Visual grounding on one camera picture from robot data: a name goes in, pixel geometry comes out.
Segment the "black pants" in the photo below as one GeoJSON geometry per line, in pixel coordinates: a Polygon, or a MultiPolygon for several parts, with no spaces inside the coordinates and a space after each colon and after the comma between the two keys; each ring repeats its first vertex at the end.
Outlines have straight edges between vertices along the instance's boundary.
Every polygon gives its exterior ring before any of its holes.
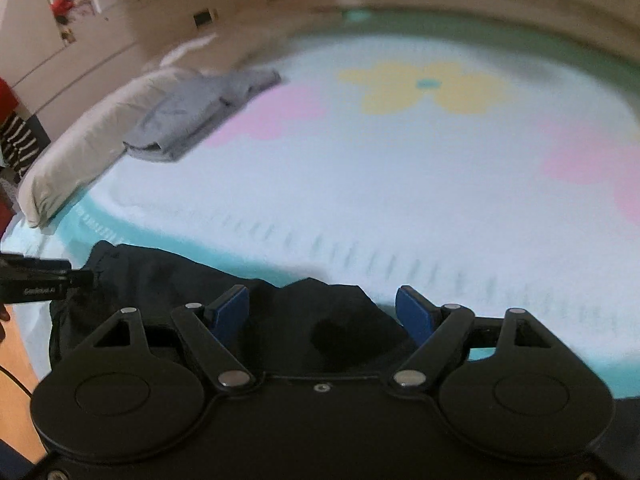
{"type": "Polygon", "coordinates": [[[234,285],[248,291],[248,318],[228,349],[254,372],[283,375],[378,374],[416,351],[407,331],[357,286],[313,278],[284,287],[237,278],[155,248],[94,245],[92,289],[50,304],[49,361],[57,366],[121,308],[139,310],[154,356],[184,363],[170,312],[211,304],[234,285]]]}

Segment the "red white striped clothing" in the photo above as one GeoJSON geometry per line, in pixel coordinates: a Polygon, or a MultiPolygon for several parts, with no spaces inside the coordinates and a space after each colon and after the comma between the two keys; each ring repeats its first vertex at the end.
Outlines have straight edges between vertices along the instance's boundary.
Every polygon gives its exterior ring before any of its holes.
{"type": "Polygon", "coordinates": [[[16,190],[37,157],[51,143],[41,122],[1,81],[1,233],[14,217],[16,190]]]}

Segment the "white pillow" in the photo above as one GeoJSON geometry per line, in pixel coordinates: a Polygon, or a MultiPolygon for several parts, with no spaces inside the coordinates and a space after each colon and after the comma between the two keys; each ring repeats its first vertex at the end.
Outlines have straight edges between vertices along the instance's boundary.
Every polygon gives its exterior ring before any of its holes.
{"type": "Polygon", "coordinates": [[[72,195],[114,164],[124,137],[178,84],[200,73],[168,66],[130,80],[82,114],[38,156],[17,191],[26,224],[45,226],[72,195]]]}

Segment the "floral white bed blanket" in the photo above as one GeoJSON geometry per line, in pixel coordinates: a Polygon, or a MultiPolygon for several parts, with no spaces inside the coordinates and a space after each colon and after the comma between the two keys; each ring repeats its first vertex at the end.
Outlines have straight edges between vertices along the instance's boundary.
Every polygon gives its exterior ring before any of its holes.
{"type": "Polygon", "coordinates": [[[639,66],[521,27],[346,13],[254,57],[282,84],[178,162],[122,156],[8,252],[107,240],[282,286],[520,307],[639,392],[639,66]]]}

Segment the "folded grey garment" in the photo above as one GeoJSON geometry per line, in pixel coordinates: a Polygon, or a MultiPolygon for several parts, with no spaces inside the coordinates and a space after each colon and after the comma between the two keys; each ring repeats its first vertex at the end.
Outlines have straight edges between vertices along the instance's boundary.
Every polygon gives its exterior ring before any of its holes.
{"type": "Polygon", "coordinates": [[[182,82],[126,134],[126,152],[148,162],[175,162],[281,81],[275,70],[235,70],[182,82]]]}

